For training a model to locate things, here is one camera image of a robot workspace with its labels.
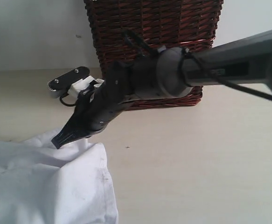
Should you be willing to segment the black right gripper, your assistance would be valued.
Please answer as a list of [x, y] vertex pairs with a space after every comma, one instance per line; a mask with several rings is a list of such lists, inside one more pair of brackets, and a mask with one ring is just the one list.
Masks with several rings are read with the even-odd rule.
[[105, 82], [87, 98], [88, 102], [80, 104], [83, 110], [73, 113], [51, 142], [60, 149], [68, 143], [89, 138], [104, 129], [134, 101], [157, 99], [158, 91], [156, 61], [113, 62]]

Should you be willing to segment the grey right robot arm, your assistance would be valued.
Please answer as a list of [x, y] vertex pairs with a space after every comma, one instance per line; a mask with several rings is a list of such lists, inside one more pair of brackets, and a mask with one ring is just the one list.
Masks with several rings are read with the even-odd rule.
[[272, 30], [196, 53], [185, 47], [153, 49], [130, 30], [124, 38], [148, 55], [114, 61], [103, 83], [89, 80], [86, 67], [49, 82], [63, 96], [74, 83], [86, 81], [73, 115], [51, 141], [55, 148], [102, 132], [136, 101], [182, 98], [196, 86], [221, 84], [272, 101]]

